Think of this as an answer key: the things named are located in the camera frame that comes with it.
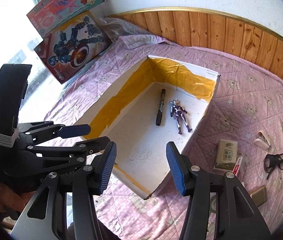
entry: bedspread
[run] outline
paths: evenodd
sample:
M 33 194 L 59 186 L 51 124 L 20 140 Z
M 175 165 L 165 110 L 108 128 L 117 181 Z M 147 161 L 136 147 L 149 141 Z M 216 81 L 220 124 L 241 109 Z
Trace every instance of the bedspread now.
M 259 207 L 269 229 L 283 220 L 283 171 L 275 169 L 266 180 L 263 160 L 268 152 L 254 145 L 264 130 L 272 140 L 269 153 L 283 153 L 283 81 L 272 73 L 238 57 L 196 47 L 181 47 L 152 35 L 120 37 L 84 75 L 72 84 L 45 120 L 74 124 L 120 75 L 146 55 L 168 57 L 213 69 L 221 74 L 208 117 L 188 157 L 213 172 L 220 138 L 238 141 L 238 156 L 247 167 L 247 190 L 265 184 L 268 200 Z M 79 138 L 56 139 L 50 145 L 71 146 Z M 178 239 L 188 197 L 176 191 L 172 179 L 160 192 L 142 200 L 114 175 L 108 188 L 95 197 L 98 219 L 122 239 Z M 215 218 L 211 213 L 207 238 L 212 239 Z

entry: action figure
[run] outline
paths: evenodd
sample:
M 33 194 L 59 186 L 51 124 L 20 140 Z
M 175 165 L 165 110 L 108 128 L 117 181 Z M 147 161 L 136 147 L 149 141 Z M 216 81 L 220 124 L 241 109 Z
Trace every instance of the action figure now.
M 87 27 L 85 33 L 87 33 L 88 36 L 93 36 L 95 34 L 98 34 L 98 36 L 82 39 L 79 41 L 77 39 L 78 31 L 83 29 L 85 26 Z M 84 62 L 84 60 L 88 56 L 89 48 L 87 44 L 104 42 L 104 37 L 99 34 L 101 34 L 101 30 L 94 24 L 90 24 L 89 17 L 86 16 L 83 19 L 83 22 L 76 24 L 75 27 L 71 29 L 71 37 L 69 41 L 66 42 L 66 33 L 60 33 L 60 41 L 54 46 L 53 50 L 56 56 L 50 57 L 48 59 L 48 64 L 55 66 L 57 62 L 60 61 L 63 64 L 70 62 L 73 67 L 78 67 L 78 65 L 80 65 L 81 62 Z M 78 52 L 80 53 L 80 55 L 78 55 L 79 62 L 74 62 L 74 59 L 77 56 L 76 54 Z
M 189 125 L 187 124 L 186 117 L 184 115 L 187 114 L 187 111 L 183 109 L 183 107 L 180 105 L 180 102 L 177 99 L 174 99 L 173 101 L 170 101 L 172 106 L 170 107 L 170 117 L 173 117 L 173 112 L 175 112 L 176 115 L 176 122 L 178 127 L 178 133 L 182 134 L 181 132 L 181 126 L 179 124 L 179 117 L 181 117 L 184 120 L 184 123 L 188 129 L 188 132 L 190 132 L 192 129 L 189 128 Z

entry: sunglasses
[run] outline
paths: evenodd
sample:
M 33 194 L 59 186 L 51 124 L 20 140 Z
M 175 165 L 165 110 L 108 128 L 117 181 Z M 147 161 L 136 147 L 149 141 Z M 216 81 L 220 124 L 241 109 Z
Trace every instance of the sunglasses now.
M 283 153 L 276 155 L 267 154 L 264 159 L 264 170 L 268 173 L 266 179 L 269 178 L 276 166 L 283 170 Z

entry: human hand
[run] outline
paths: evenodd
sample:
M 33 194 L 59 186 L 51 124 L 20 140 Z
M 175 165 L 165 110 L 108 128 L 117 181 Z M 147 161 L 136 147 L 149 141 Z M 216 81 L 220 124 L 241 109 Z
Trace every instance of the human hand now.
M 22 212 L 33 194 L 34 191 L 19 196 L 6 184 L 0 182 L 0 212 L 6 212 L 6 207 Z

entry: white elastic band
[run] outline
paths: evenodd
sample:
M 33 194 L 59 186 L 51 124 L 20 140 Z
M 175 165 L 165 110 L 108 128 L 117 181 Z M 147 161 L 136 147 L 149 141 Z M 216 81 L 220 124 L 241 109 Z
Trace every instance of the white elastic band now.
M 19 129 L 16 128 L 12 136 L 4 135 L 0 133 L 0 146 L 12 148 L 16 139 L 18 138 Z

